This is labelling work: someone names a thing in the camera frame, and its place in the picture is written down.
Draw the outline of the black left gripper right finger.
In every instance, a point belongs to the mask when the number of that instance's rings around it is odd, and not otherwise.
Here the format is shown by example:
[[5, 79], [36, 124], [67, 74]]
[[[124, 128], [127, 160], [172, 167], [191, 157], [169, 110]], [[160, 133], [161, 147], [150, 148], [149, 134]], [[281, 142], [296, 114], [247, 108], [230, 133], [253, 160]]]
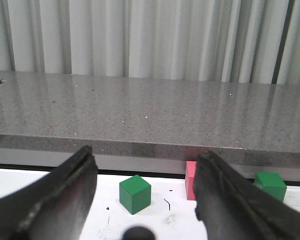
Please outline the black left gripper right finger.
[[300, 240], [300, 212], [254, 186], [213, 151], [199, 152], [195, 214], [209, 240]]

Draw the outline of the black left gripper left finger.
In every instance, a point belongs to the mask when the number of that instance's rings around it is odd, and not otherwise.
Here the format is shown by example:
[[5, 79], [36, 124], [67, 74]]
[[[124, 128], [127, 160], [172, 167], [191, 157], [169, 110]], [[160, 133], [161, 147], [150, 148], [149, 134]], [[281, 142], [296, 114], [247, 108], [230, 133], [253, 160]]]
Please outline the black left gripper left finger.
[[41, 179], [0, 198], [0, 240], [78, 240], [97, 173], [86, 145]]

